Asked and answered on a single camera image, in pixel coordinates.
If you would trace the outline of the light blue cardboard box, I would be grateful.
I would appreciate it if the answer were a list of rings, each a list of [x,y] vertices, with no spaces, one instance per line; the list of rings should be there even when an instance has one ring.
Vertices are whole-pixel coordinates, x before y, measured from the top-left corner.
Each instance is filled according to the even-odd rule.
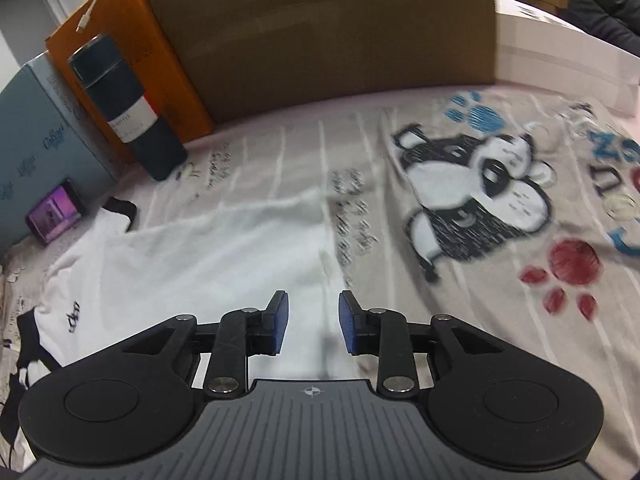
[[[64,181],[88,205],[124,163],[46,52],[1,90],[1,250],[28,236],[26,217]]]

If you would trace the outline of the black leather sofa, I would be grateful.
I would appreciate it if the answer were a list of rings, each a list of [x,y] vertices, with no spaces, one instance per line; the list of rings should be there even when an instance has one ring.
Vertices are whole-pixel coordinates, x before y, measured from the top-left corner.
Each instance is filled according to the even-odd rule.
[[[639,0],[568,0],[566,20],[593,37],[640,56]]]

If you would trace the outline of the dark blue thermos bottle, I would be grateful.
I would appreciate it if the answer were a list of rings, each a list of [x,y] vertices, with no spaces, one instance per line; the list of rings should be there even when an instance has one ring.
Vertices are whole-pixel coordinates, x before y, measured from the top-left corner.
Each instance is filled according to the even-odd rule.
[[[154,110],[142,83],[110,36],[93,37],[68,58],[67,64],[107,125],[153,180],[166,180],[186,161],[186,148]]]

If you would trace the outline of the white flat boxes stack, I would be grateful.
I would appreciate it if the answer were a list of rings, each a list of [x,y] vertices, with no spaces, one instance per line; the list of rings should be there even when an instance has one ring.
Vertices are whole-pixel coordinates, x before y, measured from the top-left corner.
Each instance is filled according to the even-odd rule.
[[[592,96],[634,116],[639,58],[518,0],[495,0],[496,78],[568,96]]]

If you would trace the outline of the black smartphone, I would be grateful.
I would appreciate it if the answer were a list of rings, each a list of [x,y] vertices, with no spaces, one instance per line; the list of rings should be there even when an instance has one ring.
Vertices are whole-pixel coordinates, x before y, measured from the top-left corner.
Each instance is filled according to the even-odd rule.
[[[87,213],[70,180],[65,179],[26,214],[25,222],[41,246],[49,246]]]

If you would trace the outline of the white t-shirt black trim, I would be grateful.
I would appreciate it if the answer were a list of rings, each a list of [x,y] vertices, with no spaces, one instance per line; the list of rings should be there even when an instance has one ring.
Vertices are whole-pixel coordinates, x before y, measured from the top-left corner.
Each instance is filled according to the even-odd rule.
[[[18,318],[21,349],[1,412],[2,448],[27,445],[17,407],[27,388],[178,314],[202,323],[265,307],[284,290],[288,327],[278,356],[250,360],[250,376],[357,376],[337,321],[343,282],[329,208],[321,197],[254,203],[136,230],[134,204],[110,200],[52,263]]]

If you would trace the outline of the printed cartoon bed sheet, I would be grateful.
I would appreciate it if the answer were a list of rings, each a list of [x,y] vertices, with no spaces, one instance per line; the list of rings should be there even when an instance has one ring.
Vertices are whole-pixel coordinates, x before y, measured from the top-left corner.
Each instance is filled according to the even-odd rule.
[[[189,154],[163,182],[136,170],[115,188],[137,207],[134,229],[319,196],[342,289],[411,321],[450,313],[584,378],[604,405],[590,464],[609,479],[638,472],[639,147],[600,103],[421,93],[247,122]],[[42,254],[14,250],[3,394],[27,299],[94,219]]]

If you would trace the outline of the orange cardboard box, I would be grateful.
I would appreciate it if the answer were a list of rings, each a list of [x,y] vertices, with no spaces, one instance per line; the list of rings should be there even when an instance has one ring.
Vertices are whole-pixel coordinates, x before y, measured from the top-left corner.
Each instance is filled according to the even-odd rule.
[[[107,125],[67,64],[77,49],[99,34],[112,37],[142,82],[152,107],[181,142],[212,133],[212,118],[157,23],[149,1],[88,0],[52,32],[46,47],[53,65],[123,162],[131,164],[134,156]]]

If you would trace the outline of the large brown cardboard box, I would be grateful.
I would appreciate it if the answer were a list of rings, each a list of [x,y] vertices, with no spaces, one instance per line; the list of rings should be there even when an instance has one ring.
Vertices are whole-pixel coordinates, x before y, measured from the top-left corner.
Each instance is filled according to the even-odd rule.
[[[496,78],[495,0],[148,1],[215,122]]]

